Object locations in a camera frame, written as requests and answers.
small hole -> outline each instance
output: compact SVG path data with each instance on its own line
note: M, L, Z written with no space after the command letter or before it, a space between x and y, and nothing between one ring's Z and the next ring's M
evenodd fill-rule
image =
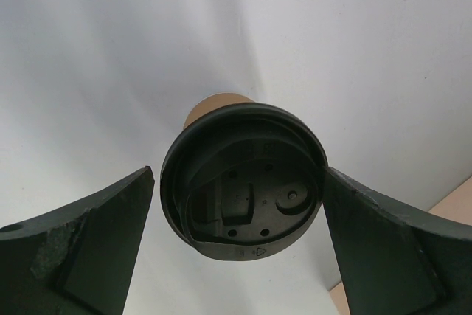
M19 230L21 229L23 226L19 223L17 224L11 224L11 225L7 225L7 226L4 226L3 228L0 229L0 232L14 232L16 230Z

circular indentation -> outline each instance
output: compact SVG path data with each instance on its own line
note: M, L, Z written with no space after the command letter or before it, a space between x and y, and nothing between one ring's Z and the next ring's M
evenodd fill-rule
M19 230L21 229L23 226L19 223L17 224L11 224L11 225L7 225L7 226L4 226L3 228L0 229L0 232L14 232L16 230Z
M296 192L295 191L290 191L287 194L287 198L290 199L291 201L293 201L296 198Z

black plastic lid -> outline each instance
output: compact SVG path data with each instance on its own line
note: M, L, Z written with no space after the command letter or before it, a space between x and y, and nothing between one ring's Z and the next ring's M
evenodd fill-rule
M180 238L207 257L267 257L311 225L326 164L318 139L295 116L261 103L228 105L172 144L162 208Z

white surface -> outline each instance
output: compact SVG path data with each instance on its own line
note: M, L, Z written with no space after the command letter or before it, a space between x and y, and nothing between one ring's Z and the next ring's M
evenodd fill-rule
M0 224L151 165L187 112L279 105L332 166L427 209L472 173L472 0L0 0ZM207 260L156 190L126 314L335 314L323 212L291 248Z

beige surface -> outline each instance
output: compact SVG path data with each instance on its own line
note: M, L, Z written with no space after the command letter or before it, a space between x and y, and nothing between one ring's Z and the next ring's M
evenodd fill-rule
M234 103L252 103L253 101L246 96L233 94L233 93L222 93L207 97L201 101L197 106L191 110L187 119L185 120L184 128L198 120L205 114L216 110L224 106L232 105Z
M456 188L429 212L458 223L472 225L472 177ZM339 283L330 291L330 295L338 308L339 315L350 315L344 285Z

